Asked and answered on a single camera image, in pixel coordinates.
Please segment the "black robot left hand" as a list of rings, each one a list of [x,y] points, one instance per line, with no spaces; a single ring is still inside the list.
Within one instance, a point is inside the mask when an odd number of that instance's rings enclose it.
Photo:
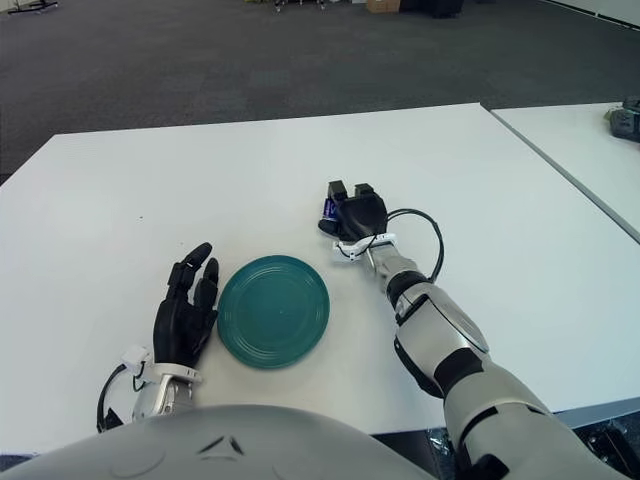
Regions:
[[[153,328],[157,363],[194,368],[211,336],[218,312],[219,263],[205,242],[176,262]]]

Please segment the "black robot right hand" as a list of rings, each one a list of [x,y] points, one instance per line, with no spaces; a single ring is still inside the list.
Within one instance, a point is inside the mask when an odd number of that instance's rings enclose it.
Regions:
[[[350,196],[341,180],[331,181],[327,188],[321,232],[347,243],[387,231],[388,212],[383,199],[368,183],[357,184]]]

